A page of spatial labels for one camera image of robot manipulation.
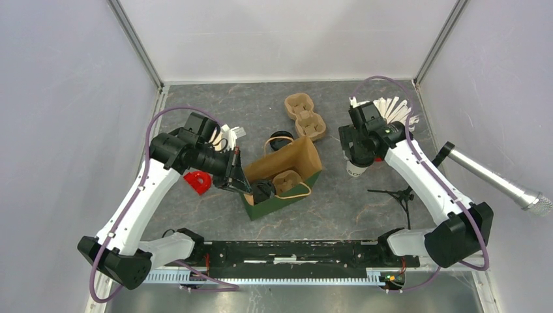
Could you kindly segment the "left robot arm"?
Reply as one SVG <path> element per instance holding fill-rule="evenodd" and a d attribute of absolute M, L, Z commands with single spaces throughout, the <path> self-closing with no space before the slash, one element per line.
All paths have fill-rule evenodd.
<path fill-rule="evenodd" d="M 177 230 L 161 239 L 142 241 L 142 235 L 161 200 L 188 170 L 208 173 L 219 189 L 250 194 L 237 146 L 244 135 L 241 127 L 219 125 L 192 112 L 184 126 L 148 138 L 142 168 L 123 202 L 96 235 L 84 236 L 78 243 L 92 272 L 133 290 L 151 270 L 173 261 L 200 264 L 205 257 L 200 236 Z"/>

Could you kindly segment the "stack of cardboard cup carriers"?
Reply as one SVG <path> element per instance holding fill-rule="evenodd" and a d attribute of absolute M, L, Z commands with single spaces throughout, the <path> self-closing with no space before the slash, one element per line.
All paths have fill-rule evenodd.
<path fill-rule="evenodd" d="M 288 117 L 294 120 L 299 137 L 307 136 L 314 142 L 326 135 L 327 125 L 314 111 L 314 101 L 308 94 L 296 93 L 286 97 L 284 107 Z"/>

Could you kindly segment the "stack of black lids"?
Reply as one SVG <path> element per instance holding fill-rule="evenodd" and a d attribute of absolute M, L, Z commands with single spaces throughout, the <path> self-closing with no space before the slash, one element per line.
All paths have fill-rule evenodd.
<path fill-rule="evenodd" d="M 291 143 L 294 140 L 294 136 L 288 131 L 279 130 L 272 133 L 269 139 L 269 146 L 272 151 L 278 151 L 287 144 Z"/>

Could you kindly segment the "stack of white paper cups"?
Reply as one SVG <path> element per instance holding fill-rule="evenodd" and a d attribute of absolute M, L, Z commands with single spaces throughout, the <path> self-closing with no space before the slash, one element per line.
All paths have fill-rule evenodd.
<path fill-rule="evenodd" d="M 215 151 L 226 151 L 228 149 L 228 135 L 224 131 L 214 131 L 210 140 Z"/>

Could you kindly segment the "single cardboard cup carrier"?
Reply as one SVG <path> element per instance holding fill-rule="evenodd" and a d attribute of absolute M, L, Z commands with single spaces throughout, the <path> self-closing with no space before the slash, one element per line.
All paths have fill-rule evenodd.
<path fill-rule="evenodd" d="M 286 170 L 277 174 L 272 183 L 276 188 L 276 195 L 282 196 L 283 193 L 303 183 L 302 177 L 294 170 Z"/>

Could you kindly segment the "green paper bag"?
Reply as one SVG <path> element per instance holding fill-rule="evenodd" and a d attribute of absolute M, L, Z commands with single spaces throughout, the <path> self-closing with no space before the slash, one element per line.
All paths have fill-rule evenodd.
<path fill-rule="evenodd" d="M 312 140 L 303 136 L 290 140 L 278 151 L 245 167 L 251 186 L 269 183 L 269 195 L 242 195 L 245 211 L 251 221 L 278 211 L 311 195 L 323 166 Z"/>

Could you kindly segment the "single white paper cup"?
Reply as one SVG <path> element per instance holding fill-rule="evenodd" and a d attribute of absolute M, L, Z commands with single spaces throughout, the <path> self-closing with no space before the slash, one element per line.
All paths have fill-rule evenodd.
<path fill-rule="evenodd" d="M 362 175 L 367 170 L 367 168 L 367 166 L 358 166 L 350 160 L 346 162 L 346 171 L 352 177 L 358 177 Z"/>

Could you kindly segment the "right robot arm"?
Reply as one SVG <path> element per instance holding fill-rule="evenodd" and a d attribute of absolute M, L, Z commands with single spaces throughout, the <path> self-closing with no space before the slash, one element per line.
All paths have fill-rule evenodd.
<path fill-rule="evenodd" d="M 379 158 L 394 169 L 421 199 L 435 228 L 394 230 L 377 247 L 378 261 L 393 266 L 403 256 L 426 256 L 440 267 L 456 263 L 477 271 L 490 267 L 486 249 L 494 213 L 485 202 L 475 204 L 445 178 L 422 152 L 409 128 L 387 123 L 371 101 L 350 98 L 351 124 L 339 127 L 346 171 L 362 175 Z"/>

